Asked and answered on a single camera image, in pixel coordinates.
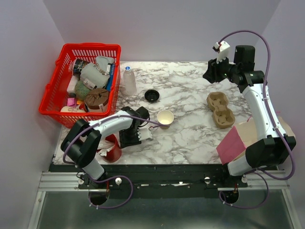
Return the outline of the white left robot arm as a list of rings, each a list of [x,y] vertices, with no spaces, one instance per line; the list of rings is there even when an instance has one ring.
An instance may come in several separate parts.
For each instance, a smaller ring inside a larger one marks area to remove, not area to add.
[[[80,119],[72,126],[61,144],[63,162],[74,164],[87,173],[94,188],[102,188],[106,177],[104,168],[95,159],[102,139],[119,133],[120,147],[142,143],[140,126],[150,120],[149,111],[141,106],[137,110],[124,107],[117,113],[100,120],[87,122]]]

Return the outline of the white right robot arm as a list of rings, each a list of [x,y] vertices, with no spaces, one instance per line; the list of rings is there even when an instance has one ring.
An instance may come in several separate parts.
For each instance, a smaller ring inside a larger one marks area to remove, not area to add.
[[[277,118],[266,85],[267,73],[254,70],[255,48],[236,46],[232,64],[228,59],[230,45],[227,42],[217,42],[213,50],[218,53],[217,58],[208,62],[203,78],[210,83],[228,79],[238,86],[248,102],[257,133],[257,142],[248,146],[241,158],[229,162],[228,170],[219,175],[220,183],[230,187],[236,182],[236,176],[282,164],[290,156],[296,139],[284,130]]]

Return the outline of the brown paper coffee cup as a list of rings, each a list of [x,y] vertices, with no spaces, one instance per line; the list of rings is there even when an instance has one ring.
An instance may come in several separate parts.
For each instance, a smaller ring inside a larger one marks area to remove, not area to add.
[[[157,114],[157,121],[161,129],[168,129],[174,121],[174,115],[169,110],[162,110]]]

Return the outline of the black plastic cup lid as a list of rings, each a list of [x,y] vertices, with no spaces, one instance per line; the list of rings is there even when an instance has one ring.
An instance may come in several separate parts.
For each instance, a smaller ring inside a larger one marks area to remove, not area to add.
[[[144,94],[144,98],[150,103],[156,102],[159,99],[159,97],[160,97],[159,92],[154,89],[147,90]]]

